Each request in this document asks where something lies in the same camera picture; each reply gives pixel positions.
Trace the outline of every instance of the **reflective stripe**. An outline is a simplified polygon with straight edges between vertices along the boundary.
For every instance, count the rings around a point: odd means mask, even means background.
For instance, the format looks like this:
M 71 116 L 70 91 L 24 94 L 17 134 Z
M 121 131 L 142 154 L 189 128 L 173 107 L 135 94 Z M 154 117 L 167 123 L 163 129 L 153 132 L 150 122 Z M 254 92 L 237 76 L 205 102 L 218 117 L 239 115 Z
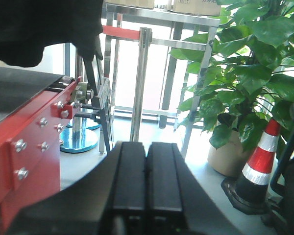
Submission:
M 258 172 L 251 168 L 248 164 L 245 164 L 242 173 L 245 178 L 257 185 L 268 185 L 270 180 L 270 173 L 266 174 Z
M 261 139 L 258 143 L 258 146 L 265 151 L 268 152 L 275 152 L 278 146 L 279 137 L 278 136 L 271 136 L 264 132 L 261 136 Z

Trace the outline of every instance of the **red and white traffic cone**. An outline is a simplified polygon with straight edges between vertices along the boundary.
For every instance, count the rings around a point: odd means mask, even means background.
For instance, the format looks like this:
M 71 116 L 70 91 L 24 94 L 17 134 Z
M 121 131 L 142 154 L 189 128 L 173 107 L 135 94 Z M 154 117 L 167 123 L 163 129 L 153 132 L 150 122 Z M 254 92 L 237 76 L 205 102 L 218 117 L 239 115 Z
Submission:
M 265 213 L 265 198 L 279 133 L 280 124 L 271 119 L 238 180 L 226 178 L 221 184 L 233 207 L 246 214 Z

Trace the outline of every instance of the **gray floor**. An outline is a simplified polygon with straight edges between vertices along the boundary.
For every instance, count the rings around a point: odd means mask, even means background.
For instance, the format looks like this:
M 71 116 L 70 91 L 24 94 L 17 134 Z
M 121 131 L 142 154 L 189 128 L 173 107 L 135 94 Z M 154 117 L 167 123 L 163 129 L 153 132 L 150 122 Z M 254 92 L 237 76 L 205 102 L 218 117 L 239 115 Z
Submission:
M 128 141 L 129 134 L 130 121 L 116 118 L 114 121 L 114 140 Z M 153 141 L 175 142 L 181 147 L 183 134 L 183 127 L 174 131 L 173 126 L 159 129 L 157 124 L 142 123 L 140 142 L 143 143 L 146 151 Z M 275 235 L 274 229 L 267 228 L 262 224 L 259 215 L 245 215 L 232 207 L 220 186 L 224 176 L 215 172 L 207 164 L 209 148 L 209 135 L 201 133 L 199 129 L 194 129 L 186 156 L 186 163 L 200 185 L 243 234 Z M 66 188 L 83 177 L 96 167 L 104 156 L 99 154 L 98 147 L 80 154 L 61 153 L 61 187 Z

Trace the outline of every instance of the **hex bolt head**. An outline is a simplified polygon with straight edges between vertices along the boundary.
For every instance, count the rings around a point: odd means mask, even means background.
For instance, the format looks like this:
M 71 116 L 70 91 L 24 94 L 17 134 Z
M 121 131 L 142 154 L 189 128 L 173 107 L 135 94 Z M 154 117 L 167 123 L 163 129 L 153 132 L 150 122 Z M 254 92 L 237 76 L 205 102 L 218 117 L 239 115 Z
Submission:
M 64 108 L 64 103 L 62 103 L 61 101 L 57 102 L 57 108 L 58 109 L 63 109 Z
M 57 132 L 60 132 L 63 130 L 64 125 L 62 125 L 61 123 L 59 123 L 58 125 L 56 125 L 54 128 L 57 130 Z
M 42 117 L 42 118 L 40 119 L 40 121 L 39 121 L 39 125 L 40 125 L 41 128 L 47 126 L 47 125 L 48 125 L 48 120 L 47 120 L 47 118 Z
M 60 114 L 61 118 L 67 118 L 68 116 L 69 116 L 69 111 L 68 110 L 64 110 Z
M 45 152 L 47 149 L 49 149 L 49 145 L 47 144 L 46 141 L 40 145 L 40 149 L 42 152 Z
M 18 179 L 22 180 L 25 179 L 28 176 L 29 171 L 25 168 L 22 167 L 21 169 L 18 170 Z
M 22 150 L 26 149 L 27 147 L 27 143 L 24 142 L 23 139 L 20 139 L 18 140 L 16 143 L 15 143 L 15 151 L 17 153 L 21 152 Z

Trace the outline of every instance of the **black chair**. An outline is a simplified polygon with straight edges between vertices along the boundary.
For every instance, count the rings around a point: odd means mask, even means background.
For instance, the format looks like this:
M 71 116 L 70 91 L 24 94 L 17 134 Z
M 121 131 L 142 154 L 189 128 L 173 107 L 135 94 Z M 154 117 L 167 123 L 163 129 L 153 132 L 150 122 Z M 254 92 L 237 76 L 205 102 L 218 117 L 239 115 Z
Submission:
M 291 117 L 294 122 L 294 104 L 291 107 Z M 278 167 L 272 177 L 270 186 L 277 194 L 282 196 L 282 200 L 272 201 L 270 213 L 263 217 L 265 224 L 274 226 L 280 235 L 294 235 L 294 129 L 288 143 L 279 160 Z M 283 175 L 285 184 L 278 183 Z

